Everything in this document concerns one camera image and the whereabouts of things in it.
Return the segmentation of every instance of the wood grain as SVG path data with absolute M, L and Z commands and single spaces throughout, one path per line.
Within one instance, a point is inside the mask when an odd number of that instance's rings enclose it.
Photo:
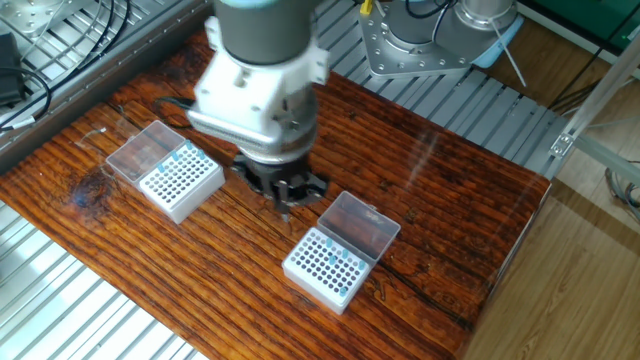
M 459 358 L 549 182 L 332 74 L 310 156 L 327 199 L 285 224 L 227 173 L 176 226 L 104 161 L 158 116 L 184 123 L 152 103 L 192 97 L 212 55 L 193 36 L 1 178 L 0 199 L 211 358 Z M 182 133 L 222 164 L 237 151 Z M 402 230 L 338 317 L 280 263 L 343 190 Z

